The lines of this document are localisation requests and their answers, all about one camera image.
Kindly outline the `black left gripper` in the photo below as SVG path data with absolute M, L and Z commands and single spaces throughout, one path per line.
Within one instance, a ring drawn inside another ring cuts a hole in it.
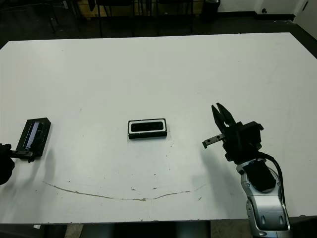
M 33 140 L 33 150 L 41 150 L 44 147 L 44 123 L 38 123 Z M 34 153 L 31 151 L 16 151 L 11 149 L 10 144 L 0 144 L 0 184 L 3 185 L 12 176 L 15 168 L 13 158 L 34 161 Z

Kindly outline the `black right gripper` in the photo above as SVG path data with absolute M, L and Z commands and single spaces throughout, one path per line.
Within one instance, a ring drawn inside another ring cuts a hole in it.
M 216 126 L 221 134 L 202 142 L 204 148 L 222 141 L 227 161 L 241 164 L 255 159 L 261 149 L 261 124 L 252 121 L 247 124 L 235 123 L 232 114 L 220 103 L 212 105 L 211 110 Z

